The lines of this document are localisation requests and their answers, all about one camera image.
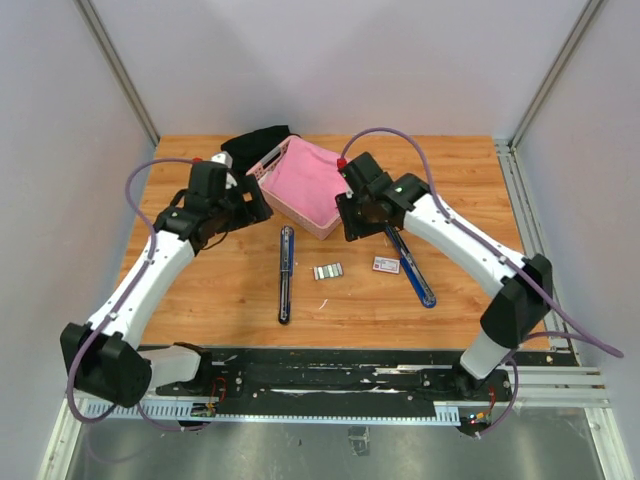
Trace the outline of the red staple box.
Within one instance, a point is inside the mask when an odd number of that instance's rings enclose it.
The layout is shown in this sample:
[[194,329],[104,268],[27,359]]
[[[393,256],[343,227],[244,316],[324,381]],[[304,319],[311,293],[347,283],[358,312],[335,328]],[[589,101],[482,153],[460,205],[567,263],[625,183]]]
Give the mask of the red staple box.
[[398,259],[375,256],[372,270],[376,272],[399,274],[401,263]]

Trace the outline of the silver staple strips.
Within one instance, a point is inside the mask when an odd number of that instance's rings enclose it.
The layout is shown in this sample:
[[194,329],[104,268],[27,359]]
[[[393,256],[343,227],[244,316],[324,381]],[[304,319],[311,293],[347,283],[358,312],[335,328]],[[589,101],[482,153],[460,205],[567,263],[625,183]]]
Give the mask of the silver staple strips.
[[339,262],[322,266],[315,266],[313,268],[313,273],[314,279],[316,281],[339,278],[344,275],[342,265]]

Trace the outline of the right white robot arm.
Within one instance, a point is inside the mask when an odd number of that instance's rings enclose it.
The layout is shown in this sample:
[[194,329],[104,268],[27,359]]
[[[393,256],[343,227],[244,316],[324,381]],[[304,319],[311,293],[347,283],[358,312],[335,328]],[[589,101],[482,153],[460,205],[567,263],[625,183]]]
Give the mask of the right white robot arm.
[[348,189],[337,195],[345,238],[354,241],[393,227],[434,246],[465,270],[489,296],[480,333],[453,365],[453,387],[466,400],[486,392],[489,376],[549,313],[550,261],[498,244],[458,216],[435,190],[408,173],[394,180],[363,153],[337,170]]

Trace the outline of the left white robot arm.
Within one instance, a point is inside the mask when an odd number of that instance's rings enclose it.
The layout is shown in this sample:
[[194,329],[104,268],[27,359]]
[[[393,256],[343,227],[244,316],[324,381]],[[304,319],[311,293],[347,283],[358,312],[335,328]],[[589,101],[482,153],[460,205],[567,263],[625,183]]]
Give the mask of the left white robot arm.
[[82,325],[68,324],[60,343],[66,394],[82,391],[133,407],[155,388],[180,383],[190,394],[214,383],[206,351],[175,343],[142,351],[143,333],[169,287],[216,236],[268,220],[273,211],[253,175],[241,175],[220,154],[189,161],[188,184],[154,221],[142,253],[108,300]]

